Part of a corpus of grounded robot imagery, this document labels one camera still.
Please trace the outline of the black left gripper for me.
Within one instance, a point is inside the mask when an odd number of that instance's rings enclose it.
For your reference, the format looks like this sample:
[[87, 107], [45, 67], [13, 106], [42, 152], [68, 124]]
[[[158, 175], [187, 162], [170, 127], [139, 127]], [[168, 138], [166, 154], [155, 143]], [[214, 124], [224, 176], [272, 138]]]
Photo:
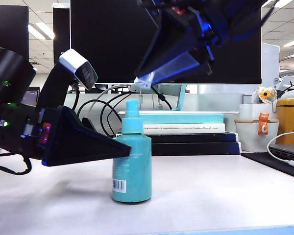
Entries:
[[130, 146], [99, 133], [92, 121], [66, 106], [23, 106], [21, 143], [26, 156], [58, 166], [126, 157]]

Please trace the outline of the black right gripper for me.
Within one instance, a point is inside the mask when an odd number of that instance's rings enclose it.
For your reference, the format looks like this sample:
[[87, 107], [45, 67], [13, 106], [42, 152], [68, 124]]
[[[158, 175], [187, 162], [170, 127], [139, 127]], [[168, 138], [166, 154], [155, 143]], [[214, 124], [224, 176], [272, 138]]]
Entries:
[[228, 18], [216, 1], [140, 0], [139, 6], [156, 18], [158, 27], [135, 70], [137, 86], [212, 73], [211, 48], [194, 47], [198, 41], [201, 45], [222, 45], [230, 37]]

